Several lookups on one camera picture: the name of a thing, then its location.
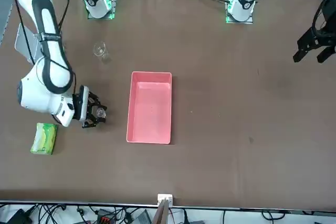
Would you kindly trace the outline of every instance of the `glass cup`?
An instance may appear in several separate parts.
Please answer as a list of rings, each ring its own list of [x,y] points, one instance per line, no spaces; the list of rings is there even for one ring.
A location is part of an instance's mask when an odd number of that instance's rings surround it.
[[[106,45],[102,41],[95,44],[93,47],[93,54],[97,56],[103,63],[108,63],[111,60]]]

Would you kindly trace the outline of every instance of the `brown table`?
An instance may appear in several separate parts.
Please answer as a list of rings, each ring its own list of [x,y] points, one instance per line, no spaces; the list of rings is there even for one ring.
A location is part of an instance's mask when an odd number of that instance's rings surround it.
[[[321,0],[258,0],[253,25],[225,24],[212,0],[118,0],[111,22],[70,1],[66,53],[108,122],[74,121],[52,156],[29,152],[36,123],[53,121],[16,101],[31,65],[14,49],[13,8],[0,48],[1,198],[154,204],[170,193],[176,205],[335,210],[336,58],[292,60]],[[54,0],[58,17],[65,2]],[[126,142],[132,71],[173,74],[170,145]]]

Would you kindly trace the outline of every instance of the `floor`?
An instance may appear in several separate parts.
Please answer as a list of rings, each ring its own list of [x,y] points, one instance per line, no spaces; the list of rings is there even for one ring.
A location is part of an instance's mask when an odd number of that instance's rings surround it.
[[[28,210],[32,205],[10,205],[5,206],[0,209],[0,222],[7,222],[12,217],[12,215],[18,210],[23,209],[24,211]],[[89,207],[81,207],[84,210],[84,220],[91,221],[91,224],[94,223],[97,219],[95,213],[90,210]],[[93,210],[98,210],[98,207],[92,207]],[[112,207],[103,207],[104,210],[114,211]],[[134,208],[127,209],[128,212],[132,212],[135,210]],[[132,218],[136,219],[138,215],[143,212],[144,209],[138,209],[132,214]],[[155,209],[147,209],[149,217],[153,220],[155,215]],[[187,216],[189,222],[192,224],[221,224],[223,223],[223,211],[218,210],[192,210],[188,209]],[[30,218],[34,223],[38,223],[38,213],[39,208],[37,208]],[[41,216],[45,213],[44,209],[41,211]],[[171,214],[168,217],[168,224],[183,224],[184,223],[184,214],[181,209],[173,208],[172,214],[174,217],[171,217]],[[280,217],[281,214],[272,214],[273,218]],[[45,223],[48,215],[45,215],[44,219],[41,220],[41,223]],[[55,211],[53,217],[56,221],[56,224],[66,223],[79,223],[83,222],[80,214],[77,212],[76,206],[68,206],[65,211],[62,211],[60,208]],[[310,216],[310,215],[297,215],[297,214],[287,214],[281,220],[274,221],[275,224],[314,224],[314,222],[318,222],[320,224],[334,224],[336,223],[336,217],[328,217],[328,216]],[[226,211],[225,212],[225,224],[249,224],[249,223],[259,223],[259,224],[271,224],[271,221],[264,219],[259,212],[237,212],[237,211]]]
[[[5,32],[5,27],[10,15],[10,11],[12,8],[13,0],[1,0],[0,1],[0,45],[2,41],[2,35]],[[0,209],[0,221],[8,221],[10,217],[16,212],[17,209],[23,208],[27,210],[29,206],[18,206],[11,205],[5,206]],[[84,207],[85,215],[84,218],[86,220],[95,220],[95,214],[89,209]],[[142,211],[139,209],[134,214],[133,217],[136,218]],[[151,219],[154,217],[155,210],[150,209],[149,215]],[[203,223],[222,223],[223,211],[215,211],[215,210],[187,210],[187,214],[189,217],[189,221],[203,221]],[[175,224],[183,222],[183,212],[178,209],[173,209],[173,215]],[[33,223],[37,223],[38,218],[38,210],[36,210],[32,219],[35,221]],[[81,222],[82,219],[79,214],[76,212],[76,207],[68,207],[65,211],[58,210],[55,213],[55,220],[58,223],[76,223]],[[308,215],[286,215],[282,220],[276,221],[276,223],[311,223],[319,222],[322,224],[332,224],[336,223],[336,217],[326,217],[326,216],[308,216]],[[173,224],[173,220],[169,217],[169,224]],[[258,212],[237,212],[237,211],[227,211],[225,214],[225,223],[226,224],[248,224],[248,223],[271,223],[263,219],[260,213]]]

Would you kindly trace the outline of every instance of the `pink tray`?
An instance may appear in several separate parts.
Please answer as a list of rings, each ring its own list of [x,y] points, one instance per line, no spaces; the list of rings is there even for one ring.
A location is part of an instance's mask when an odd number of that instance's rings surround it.
[[[169,144],[171,115],[172,74],[133,72],[127,142]]]

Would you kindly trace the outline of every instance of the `green package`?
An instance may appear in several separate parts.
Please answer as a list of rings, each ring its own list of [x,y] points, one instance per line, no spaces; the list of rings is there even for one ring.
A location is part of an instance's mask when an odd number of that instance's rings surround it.
[[[37,123],[34,143],[30,149],[33,154],[51,155],[54,149],[57,125]]]

